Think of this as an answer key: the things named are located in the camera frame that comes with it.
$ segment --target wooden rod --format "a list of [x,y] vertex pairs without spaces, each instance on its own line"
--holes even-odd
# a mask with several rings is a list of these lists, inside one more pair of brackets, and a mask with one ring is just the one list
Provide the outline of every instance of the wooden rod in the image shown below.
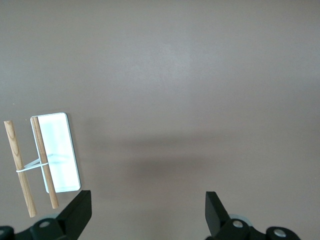
[[[43,140],[42,134],[41,134],[41,128],[40,128],[38,117],[37,116],[33,116],[31,118],[31,123],[32,123],[32,127],[33,127],[33,130],[34,130],[36,145],[37,145],[38,150],[39,150],[41,163],[42,164],[46,164],[48,162],[48,158],[47,158],[47,153],[46,153],[46,149],[45,149],[44,140]],[[56,195],[54,182],[52,180],[52,175],[51,175],[49,164],[44,165],[42,167],[43,167],[43,171],[44,171],[46,185],[48,186],[48,190],[49,190],[49,196],[50,196],[52,208],[56,209],[57,207],[59,207],[59,202],[58,202],[58,198],[57,198],[57,195]]]
[[[23,170],[25,169],[25,167],[20,154],[20,148],[18,145],[14,123],[11,120],[5,121],[4,126],[6,130],[6,134],[8,135],[8,139],[9,139],[9,143],[10,143],[10,147],[11,147],[11,151],[12,151],[12,155],[15,163],[15,168],[17,170]],[[25,171],[18,172],[18,177],[20,180],[26,207],[28,208],[29,216],[30,218],[33,218],[37,214],[37,210],[36,210],[34,198],[31,194],[26,172]]]

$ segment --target wooden stick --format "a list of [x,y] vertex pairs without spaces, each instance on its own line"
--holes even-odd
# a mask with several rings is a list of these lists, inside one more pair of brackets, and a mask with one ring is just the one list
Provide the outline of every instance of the wooden stick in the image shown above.
[[[39,154],[40,154],[41,163],[46,164],[48,162],[48,158],[47,158],[44,140],[43,140],[42,134],[41,134],[41,128],[40,128],[38,117],[37,116],[32,117],[31,122],[32,122],[33,130],[34,130],[36,144],[37,144]],[[51,175],[49,164],[44,165],[42,167],[43,167],[43,171],[44,171],[45,181],[46,181],[46,184],[47,184],[48,190],[49,190],[49,196],[50,196],[52,208],[56,209],[57,207],[59,207],[59,202],[58,202],[58,198],[56,195],[54,182],[52,180],[52,175]]]
[[[4,126],[6,130],[6,134],[8,135],[8,139],[9,139],[9,143],[10,143],[10,147],[11,147],[11,151],[12,151],[12,155],[15,163],[15,168],[17,170],[23,170],[25,169],[25,167],[20,154],[20,148],[18,145],[14,123],[11,120],[5,121]],[[37,210],[36,210],[34,198],[30,191],[30,186],[29,186],[26,172],[25,171],[18,172],[18,177],[20,180],[26,207],[28,208],[29,216],[30,218],[33,218],[37,214]]]

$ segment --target white rectangular plate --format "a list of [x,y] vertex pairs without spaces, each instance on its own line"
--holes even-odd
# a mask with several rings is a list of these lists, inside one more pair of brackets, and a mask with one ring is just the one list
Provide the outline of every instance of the white rectangular plate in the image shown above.
[[[39,119],[43,143],[56,193],[77,191],[80,178],[67,114],[64,112],[35,116]],[[45,190],[48,186],[41,167]]]

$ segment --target silver screw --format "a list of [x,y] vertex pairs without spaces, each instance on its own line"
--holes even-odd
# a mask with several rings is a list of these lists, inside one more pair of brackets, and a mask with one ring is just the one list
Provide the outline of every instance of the silver screw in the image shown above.
[[236,228],[243,228],[244,227],[244,225],[242,224],[242,222],[240,222],[239,220],[235,220],[235,221],[233,221],[233,226],[235,226]]
[[39,227],[40,227],[40,228],[45,228],[45,227],[47,227],[47,226],[49,226],[49,225],[50,225],[50,222],[49,222],[49,221],[44,221],[44,222],[42,222],[42,223],[39,224]]
[[281,229],[275,229],[273,230],[274,234],[277,235],[280,238],[285,238],[287,236],[287,234],[282,231]]

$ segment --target wooden dowel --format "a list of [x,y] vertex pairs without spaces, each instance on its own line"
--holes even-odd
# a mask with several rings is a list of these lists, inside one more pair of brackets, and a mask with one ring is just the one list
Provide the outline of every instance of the wooden dowel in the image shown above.
[[[4,122],[6,134],[8,135],[12,156],[15,163],[15,168],[17,170],[25,169],[22,157],[20,154],[20,148],[18,145],[18,140],[15,133],[14,123],[10,121]],[[25,171],[18,172],[18,177],[20,180],[23,196],[25,199],[26,207],[28,208],[30,218],[33,218],[37,214],[34,198],[30,191],[29,182]]]
[[[48,162],[48,158],[47,158],[47,153],[46,153],[46,149],[45,149],[44,140],[43,140],[42,134],[41,134],[41,128],[40,128],[38,117],[37,116],[32,117],[31,118],[31,123],[32,123],[32,127],[33,127],[33,130],[34,130],[36,145],[37,145],[38,150],[39,150],[41,163],[42,164],[46,164]],[[51,175],[51,172],[50,172],[49,164],[44,165],[42,167],[43,167],[43,171],[44,171],[46,185],[48,186],[48,190],[49,190],[49,196],[50,196],[52,208],[56,209],[57,207],[59,207],[59,202],[58,202],[58,198],[57,198],[57,195],[56,195],[54,182],[52,180],[52,175]]]

